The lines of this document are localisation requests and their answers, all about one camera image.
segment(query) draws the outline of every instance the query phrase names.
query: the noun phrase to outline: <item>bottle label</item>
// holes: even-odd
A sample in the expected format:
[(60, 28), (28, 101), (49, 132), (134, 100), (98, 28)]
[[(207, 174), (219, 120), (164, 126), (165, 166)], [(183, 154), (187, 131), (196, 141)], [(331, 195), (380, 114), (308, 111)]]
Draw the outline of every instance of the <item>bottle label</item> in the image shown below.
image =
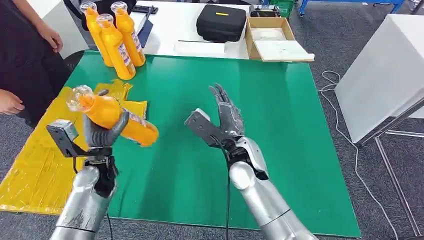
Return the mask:
[(143, 118), (141, 118), (140, 116), (135, 115), (134, 113), (128, 111), (128, 109), (126, 109), (126, 108), (124, 108), (124, 109), (125, 109), (125, 111), (127, 111), (129, 113), (129, 119), (134, 120), (134, 121), (140, 123), (143, 126), (146, 126), (146, 121)]
[(142, 50), (142, 44), (140, 43), (139, 37), (136, 35), (135, 31), (131, 33), (131, 37), (135, 43), (135, 48), (137, 49), (137, 52), (140, 52)]
[(123, 63), (125, 66), (128, 66), (131, 63), (130, 56), (128, 55), (127, 49), (125, 48), (125, 45), (122, 43), (118, 47), (118, 52), (120, 56), (122, 57)]

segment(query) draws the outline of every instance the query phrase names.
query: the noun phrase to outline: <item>black cable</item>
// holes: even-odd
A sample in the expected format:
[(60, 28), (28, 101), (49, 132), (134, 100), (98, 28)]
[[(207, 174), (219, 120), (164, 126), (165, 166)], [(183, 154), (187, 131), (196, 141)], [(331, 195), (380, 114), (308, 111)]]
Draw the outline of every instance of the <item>black cable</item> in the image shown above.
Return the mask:
[(114, 234), (112, 233), (112, 224), (111, 219), (109, 218), (109, 214), (106, 213), (107, 221), (109, 222), (109, 230), (110, 230), (110, 240), (114, 240)]
[(76, 156), (72, 157), (72, 167), (73, 167), (73, 171), (75, 172), (75, 174), (77, 174), (78, 171), (77, 171), (77, 157)]
[[(230, 157), (228, 153), (225, 151), (224, 146), (214, 135), (210, 136), (213, 140), (215, 140), (216, 144), (219, 145), (222, 153), (224, 154), (225, 160), (227, 164), (230, 162)], [(226, 187), (226, 217), (225, 217), (225, 239), (228, 240), (228, 232), (229, 232), (229, 220), (230, 220), (230, 172), (228, 172), (228, 181)]]

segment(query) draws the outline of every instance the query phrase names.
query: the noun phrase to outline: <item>green mat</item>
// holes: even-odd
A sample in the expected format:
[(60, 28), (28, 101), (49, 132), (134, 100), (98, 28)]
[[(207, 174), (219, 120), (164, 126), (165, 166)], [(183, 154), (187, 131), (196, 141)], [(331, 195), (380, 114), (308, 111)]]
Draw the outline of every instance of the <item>green mat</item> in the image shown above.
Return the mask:
[[(100, 55), (86, 52), (66, 86), (116, 78)], [(219, 124), (208, 85), (220, 83), (257, 142), (270, 179), (313, 233), (360, 237), (326, 119), (306, 63), (153, 56), (129, 81), (128, 100), (148, 100), (147, 119), (157, 142), (141, 148), (120, 137), (113, 146), (118, 190), (109, 215), (190, 225), (225, 225), (227, 166), (184, 121), (196, 108)], [(232, 228), (258, 229), (240, 193), (231, 186)]]

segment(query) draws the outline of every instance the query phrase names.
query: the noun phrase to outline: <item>white paper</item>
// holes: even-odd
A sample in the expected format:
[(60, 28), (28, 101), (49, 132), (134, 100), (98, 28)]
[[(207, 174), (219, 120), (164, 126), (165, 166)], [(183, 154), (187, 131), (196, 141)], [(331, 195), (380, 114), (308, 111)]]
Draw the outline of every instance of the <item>white paper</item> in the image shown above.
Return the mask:
[(264, 61), (314, 60), (315, 58), (314, 54), (307, 53), (295, 40), (255, 40), (253, 42)]
[(253, 40), (286, 40), (281, 28), (252, 28)]
[(180, 54), (221, 54), (225, 53), (225, 43), (209, 41), (183, 41), (175, 43), (174, 50)]

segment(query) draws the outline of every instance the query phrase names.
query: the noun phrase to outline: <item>human hand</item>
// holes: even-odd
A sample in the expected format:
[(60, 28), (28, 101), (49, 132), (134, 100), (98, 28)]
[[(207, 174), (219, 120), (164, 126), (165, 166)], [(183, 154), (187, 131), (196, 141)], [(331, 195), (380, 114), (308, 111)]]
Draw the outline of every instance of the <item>human hand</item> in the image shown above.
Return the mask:
[(40, 36), (53, 48), (53, 52), (58, 53), (62, 50), (64, 43), (62, 42), (61, 36), (59, 36), (58, 32), (50, 28), (44, 22), (37, 27), (37, 30)]
[(10, 91), (0, 89), (0, 113), (13, 115), (25, 109), (22, 100)]

